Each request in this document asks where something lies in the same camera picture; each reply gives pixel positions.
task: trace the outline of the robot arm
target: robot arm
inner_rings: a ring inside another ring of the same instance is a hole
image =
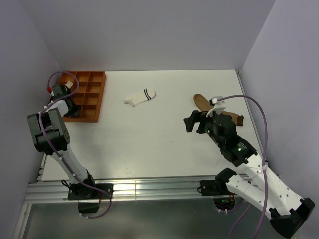
[[[55,86],[52,88],[52,91],[56,97],[68,94],[64,85]],[[70,136],[62,118],[63,115],[77,116],[78,114],[79,109],[70,98],[57,101],[42,114],[42,123],[45,128],[45,132],[58,153],[63,157],[64,162],[62,161],[62,158],[52,150],[46,141],[39,126],[39,113],[29,115],[27,117],[27,121],[35,148],[39,152],[44,152],[46,155],[50,155],[63,168],[70,180],[70,192],[79,198],[89,199],[94,197],[97,192],[83,186],[78,180],[92,187],[95,187],[95,182],[93,177],[81,165],[72,152],[69,145]],[[70,170],[66,167],[66,164],[70,166],[78,180],[71,174]]]
[[[209,112],[193,111],[184,119],[186,131],[192,132],[194,124],[199,122],[197,133],[206,133],[220,148],[221,154],[235,166],[235,171],[226,168],[216,176],[218,188],[227,188],[262,210],[265,198],[266,171],[268,182],[268,200],[266,216],[274,229],[286,238],[290,238],[311,214],[315,204],[309,198],[302,198],[292,191],[268,168],[262,168],[262,159],[256,149],[237,135],[236,125],[231,117],[221,115],[224,102],[214,105]],[[261,189],[245,182],[239,174],[247,174]]]

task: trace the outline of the cable tie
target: cable tie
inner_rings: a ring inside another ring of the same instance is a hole
[[[258,176],[258,174],[262,173],[263,171],[265,171],[268,168],[268,165],[265,164],[264,166],[262,166],[261,170],[258,171],[254,176],[252,176],[251,178],[254,178],[256,176]]]

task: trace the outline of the black stripe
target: black stripe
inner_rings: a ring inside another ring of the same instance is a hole
[[[149,94],[148,94],[148,90],[146,88],[145,88],[145,92],[146,92],[147,96],[149,97],[149,99],[151,99]]]
[[[145,94],[145,96],[146,96],[147,100],[149,100],[149,98],[148,98],[148,96],[147,96],[147,94],[146,94],[145,90],[143,90],[143,91],[144,91],[144,94]]]

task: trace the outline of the gray wall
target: gray wall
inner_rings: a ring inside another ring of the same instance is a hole
[[[271,167],[317,204],[302,227],[304,238],[319,233],[318,10],[318,0],[277,0],[242,69],[246,93],[267,116]],[[252,108],[263,135],[262,117]]]
[[[26,116],[49,99],[46,79],[58,66],[18,0],[0,1],[0,238],[13,235],[41,155]]]
[[[275,0],[20,0],[67,70],[240,69]]]

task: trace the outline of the black bracket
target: black bracket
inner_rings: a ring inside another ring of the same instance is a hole
[[[206,121],[209,119],[206,117],[208,111],[198,111],[194,110],[191,113],[191,116],[188,118],[184,118],[184,123],[186,125],[187,133],[190,133],[194,129],[195,123],[200,123],[198,130],[196,131],[199,134],[205,133]]]
[[[66,85],[53,86],[52,91],[54,93],[52,100],[54,100],[54,101],[71,93],[71,90],[69,88],[67,88]],[[66,102],[68,109],[69,109],[68,113],[66,113],[65,116],[79,117],[80,116],[80,106],[76,105],[70,97],[64,98],[64,101]]]
[[[95,187],[98,189],[101,189],[105,192],[107,192],[109,195],[106,195],[104,193],[97,193],[95,194],[90,200],[103,200],[103,199],[111,199],[113,197],[113,184],[112,183],[97,183],[95,184]],[[69,191],[68,194],[68,200],[70,201],[78,201],[83,200],[84,198],[81,198],[74,194],[73,192]],[[78,204],[78,211],[82,214],[87,213],[96,213],[100,208],[100,203],[79,203]]]
[[[95,187],[107,192],[109,195],[105,195],[101,193],[101,199],[111,199],[113,196],[113,183],[97,183]],[[95,194],[90,200],[98,200],[100,199],[100,194]],[[70,201],[78,201],[78,200],[88,200],[87,198],[81,198],[73,192],[69,191],[68,200]]]
[[[223,188],[216,180],[201,180],[200,187],[197,189],[202,196],[223,196],[230,195],[227,188]]]
[[[276,208],[270,208],[270,224],[283,237],[291,238],[300,226],[308,219],[315,207],[310,198],[300,199],[300,206],[294,210],[290,209],[289,215],[281,216]]]

